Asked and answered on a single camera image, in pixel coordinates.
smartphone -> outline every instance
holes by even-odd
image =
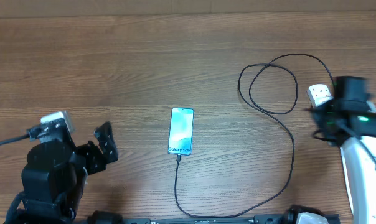
[[[186,156],[191,154],[193,127],[193,109],[173,108],[171,110],[169,154]]]

green led light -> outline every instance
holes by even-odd
[[[358,120],[360,120],[360,121],[369,121],[369,118],[363,117],[363,116],[359,116]]]

black cable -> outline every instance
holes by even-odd
[[[25,193],[19,192],[14,200],[12,201],[11,205],[8,208],[7,215],[6,215],[6,222],[9,223],[15,216],[17,215],[17,209],[21,201],[24,199]]]
[[[351,130],[349,127],[347,127],[342,122],[336,122],[336,125],[339,128],[341,128],[343,131],[345,131],[349,136],[356,138],[358,143],[361,145],[361,147],[364,148],[365,152],[368,154],[368,156],[370,157],[370,159],[372,160],[372,162],[375,164],[375,167],[376,167],[376,159],[375,159],[374,155],[372,155],[372,153],[369,151],[368,147],[361,141],[361,137],[358,134],[356,134],[353,130]]]
[[[20,141],[20,140],[23,140],[23,139],[27,139],[27,138],[29,138],[29,135],[25,134],[23,136],[19,136],[19,137],[16,137],[16,138],[0,141],[0,146],[2,146],[4,144],[12,143],[12,142]]]
[[[321,133],[322,131],[320,129],[318,129],[317,131],[313,132],[311,134],[311,137],[313,137],[314,139],[317,139],[317,140],[321,140],[321,141],[325,141],[325,142],[334,142],[335,139],[328,139],[328,138],[323,138],[323,137],[318,137],[317,134],[318,133]]]
[[[291,138],[292,140],[292,163],[291,163],[291,166],[290,166],[290,172],[289,172],[289,176],[288,176],[288,179],[285,183],[285,185],[283,186],[283,188],[278,192],[276,193],[274,196],[270,197],[269,199],[261,202],[261,203],[258,203],[257,205],[254,205],[238,214],[234,214],[234,215],[226,215],[226,216],[213,216],[213,215],[193,215],[193,214],[190,214],[190,213],[187,213],[186,211],[184,211],[181,206],[179,205],[178,203],[178,199],[177,199],[177,173],[178,173],[178,167],[179,167],[179,164],[180,164],[180,160],[181,160],[181,155],[178,155],[177,156],[177,167],[176,167],[176,178],[174,180],[174,198],[176,200],[176,204],[179,208],[179,210],[190,216],[190,217],[193,217],[193,218],[233,218],[233,217],[238,217],[240,215],[243,215],[245,214],[246,212],[249,212],[250,210],[253,210],[254,208],[256,207],[259,207],[260,205],[263,205],[267,202],[269,202],[270,200],[273,200],[274,198],[276,198],[277,196],[279,196],[288,186],[290,180],[291,180],[291,177],[292,177],[292,172],[293,172],[293,164],[294,164],[294,137],[292,135],[292,133],[289,131],[289,129],[281,122],[279,121],[277,118],[275,118],[274,116],[272,116],[271,114],[287,114],[287,113],[290,113],[294,107],[296,106],[296,103],[297,103],[297,100],[298,100],[298,92],[299,92],[299,88],[298,88],[298,83],[297,83],[297,80],[296,80],[296,77],[294,76],[293,72],[291,72],[289,69],[285,68],[285,67],[282,67],[280,65],[275,65],[275,64],[272,64],[272,62],[274,62],[275,60],[278,60],[279,58],[282,58],[282,57],[287,57],[287,56],[293,56],[293,55],[299,55],[299,56],[307,56],[307,57],[311,57],[311,58],[314,58],[316,60],[318,60],[318,62],[320,62],[324,68],[326,69],[326,72],[328,73],[329,77],[331,78],[331,81],[332,81],[332,85],[333,85],[333,77],[332,77],[332,74],[331,72],[329,71],[329,69],[326,67],[325,63],[323,61],[321,61],[319,58],[315,57],[315,56],[312,56],[312,55],[308,55],[308,54],[286,54],[286,55],[281,55],[275,59],[273,59],[272,61],[270,61],[269,63],[258,63],[258,64],[253,64],[253,65],[248,65],[246,66],[240,73],[239,75],[239,79],[238,79],[238,91],[239,91],[239,95],[240,97],[242,98],[242,100],[250,107],[252,107],[253,109],[259,111],[259,112],[262,112],[263,114],[269,116],[270,118],[274,119],[278,124],[280,124],[284,129],[285,131],[288,133],[289,137]],[[240,80],[242,78],[242,74],[243,72],[247,69],[247,68],[250,68],[250,67],[254,67],[254,66],[263,66],[263,68],[257,73],[257,75],[254,77],[253,81],[251,82],[250,84],[250,87],[249,87],[249,97],[250,97],[250,100],[251,102],[253,103],[250,104],[242,95],[242,91],[240,89]],[[251,88],[253,86],[253,83],[255,82],[256,78],[259,76],[259,74],[264,71],[266,68],[268,67],[276,67],[276,68],[280,68],[280,69],[283,69],[287,72],[289,72],[289,74],[293,77],[294,79],[294,83],[296,85],[296,96],[294,97],[294,103],[293,103],[293,106],[291,107],[290,110],[288,111],[285,111],[285,112],[282,112],[282,113],[278,113],[278,112],[272,112],[272,111],[268,111],[264,108],[262,108],[261,106],[257,105],[253,99],[253,97],[251,96]]]

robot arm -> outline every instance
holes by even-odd
[[[376,224],[376,113],[363,78],[337,77],[335,94],[311,113],[323,139],[341,149],[354,223]]]
[[[107,164],[117,161],[118,151],[109,122],[94,131],[99,147],[91,141],[76,146],[72,132],[73,125],[66,111],[45,116],[40,125],[27,130],[31,141],[39,140],[40,144],[27,155],[27,165],[22,171],[24,191],[10,206],[6,223],[70,224],[74,221],[87,176],[104,171]],[[21,201],[25,209],[17,209]],[[103,219],[104,215],[99,214],[95,220]],[[106,223],[119,223],[121,219],[118,215],[106,218],[117,221]]]
[[[363,144],[376,159],[376,138],[362,137]],[[358,139],[351,137],[341,146],[344,154],[354,223],[376,224],[376,170],[375,164]]]

wood grain surface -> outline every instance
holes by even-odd
[[[0,18],[376,10],[376,0],[0,0]]]
[[[78,217],[94,210],[124,217],[182,218],[174,202],[176,157],[167,154],[171,108],[195,109],[193,153],[179,170],[181,206],[229,215],[282,188],[291,142],[238,96],[241,69],[288,53],[321,58],[334,76],[369,78],[376,104],[376,11],[0,19],[0,140],[24,134],[41,116],[69,110],[75,143],[95,140],[109,120],[120,158],[89,176]],[[339,150],[313,140],[306,88],[330,85],[311,58],[283,58],[298,79],[296,108],[278,116],[296,142],[293,177],[276,199],[245,216],[292,204],[338,213],[351,223]],[[247,88],[256,71],[243,77]],[[294,81],[269,68],[254,84],[263,107],[284,111]],[[26,155],[38,142],[0,147],[0,223],[22,188]]]

